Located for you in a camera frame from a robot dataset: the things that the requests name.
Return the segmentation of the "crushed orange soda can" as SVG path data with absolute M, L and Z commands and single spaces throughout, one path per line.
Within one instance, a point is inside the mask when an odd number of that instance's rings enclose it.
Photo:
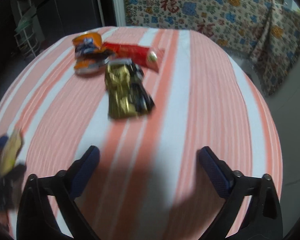
M 85 32 L 72 40 L 75 48 L 76 75 L 98 74 L 115 59 L 115 53 L 103 46 L 102 36 L 98 32 Z

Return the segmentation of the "gold black foil wrapper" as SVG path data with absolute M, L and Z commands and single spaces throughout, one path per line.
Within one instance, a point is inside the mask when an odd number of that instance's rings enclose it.
M 143 70 L 131 59 L 115 59 L 108 63 L 104 82 L 111 119 L 135 118 L 151 113 L 155 104 L 143 86 L 143 78 Z

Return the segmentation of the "red snack wrapper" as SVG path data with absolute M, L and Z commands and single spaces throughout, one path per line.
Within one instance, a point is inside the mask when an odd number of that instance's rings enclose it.
M 102 44 L 102 49 L 109 49 L 115 53 L 116 58 L 131 59 L 135 64 L 157 73 L 159 72 L 165 55 L 165 49 L 132 44 L 104 42 Z

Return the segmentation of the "clear yellow snack packet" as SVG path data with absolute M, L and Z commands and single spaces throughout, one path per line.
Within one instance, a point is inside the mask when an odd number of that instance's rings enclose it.
M 23 146 L 23 136 L 19 129 L 14 129 L 8 138 L 0 157 L 0 176 L 8 174 L 14 166 L 17 156 Z

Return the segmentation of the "striped pink white tablecloth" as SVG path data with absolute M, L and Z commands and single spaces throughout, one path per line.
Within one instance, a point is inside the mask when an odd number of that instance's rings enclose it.
M 209 146 L 233 170 L 268 173 L 282 189 L 279 136 L 263 96 L 241 67 L 203 34 L 104 27 L 107 42 L 165 50 L 145 70 L 150 115 L 108 118 L 104 76 L 74 73 L 72 36 L 33 60 L 0 102 L 0 136 L 23 133 L 28 174 L 67 169 L 91 145 L 101 161 L 78 205 L 102 239 L 198 239 L 223 205 L 196 152 Z

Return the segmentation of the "patterned floral fabric cover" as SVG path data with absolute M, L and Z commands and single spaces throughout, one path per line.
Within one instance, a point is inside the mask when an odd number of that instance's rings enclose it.
M 300 55 L 300 13 L 275 0 L 125 0 L 125 10 L 128 25 L 191 29 L 248 59 L 267 96 Z

